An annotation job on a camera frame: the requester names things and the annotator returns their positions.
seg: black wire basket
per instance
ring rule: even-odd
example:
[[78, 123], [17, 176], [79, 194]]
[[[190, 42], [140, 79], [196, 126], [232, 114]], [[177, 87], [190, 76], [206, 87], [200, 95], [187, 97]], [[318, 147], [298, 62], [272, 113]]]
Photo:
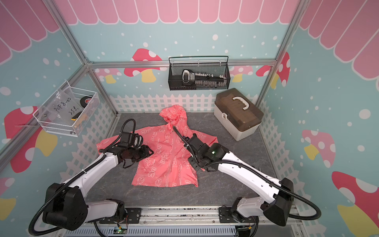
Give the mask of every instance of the black wire basket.
[[170, 90], [229, 89], [228, 58], [228, 56], [169, 58]]

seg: storage box handle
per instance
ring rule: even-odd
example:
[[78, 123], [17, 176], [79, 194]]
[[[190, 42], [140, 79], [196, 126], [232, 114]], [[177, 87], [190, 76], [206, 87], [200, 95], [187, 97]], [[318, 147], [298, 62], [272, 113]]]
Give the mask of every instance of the storage box handle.
[[236, 97], [233, 97], [233, 100], [240, 100], [245, 105], [245, 107], [242, 108], [243, 110], [246, 110], [249, 108], [249, 103], [247, 103], [246, 100], [244, 100], [242, 97], [236, 96]]

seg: storage box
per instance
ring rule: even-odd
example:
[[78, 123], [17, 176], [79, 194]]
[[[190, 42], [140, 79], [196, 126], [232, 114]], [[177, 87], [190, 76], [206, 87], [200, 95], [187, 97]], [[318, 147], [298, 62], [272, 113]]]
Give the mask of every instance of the storage box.
[[232, 88], [216, 95], [215, 116], [239, 141], [255, 132], [262, 121], [263, 112], [236, 88]]

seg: plastic bag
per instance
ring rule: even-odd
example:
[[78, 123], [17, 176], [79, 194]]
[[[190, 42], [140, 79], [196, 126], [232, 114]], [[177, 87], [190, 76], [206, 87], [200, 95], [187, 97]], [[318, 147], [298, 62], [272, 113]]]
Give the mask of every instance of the plastic bag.
[[58, 89], [54, 95], [53, 101], [46, 107], [50, 113], [56, 115], [57, 118], [60, 118], [70, 126], [75, 122], [71, 118], [83, 111], [83, 107], [76, 102], [73, 95], [74, 94], [71, 91], [67, 94], [61, 89]]

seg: pink jacket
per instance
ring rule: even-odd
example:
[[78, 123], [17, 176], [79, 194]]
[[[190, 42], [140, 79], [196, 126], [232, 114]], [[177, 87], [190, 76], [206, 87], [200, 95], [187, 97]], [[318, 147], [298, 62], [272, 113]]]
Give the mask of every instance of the pink jacket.
[[[191, 138], [192, 134], [196, 133], [198, 138], [209, 146], [218, 142], [217, 137], [189, 129], [187, 114], [179, 105], [165, 108], [159, 115], [168, 124], [135, 131], [142, 135], [143, 144], [148, 145], [154, 154], [139, 162], [132, 184], [156, 187], [194, 184], [198, 187], [196, 171], [188, 162], [191, 154], [183, 147], [183, 142], [172, 126], [176, 126], [178, 131], [186, 137]], [[116, 137], [101, 141], [97, 144], [97, 149], [107, 147]]]

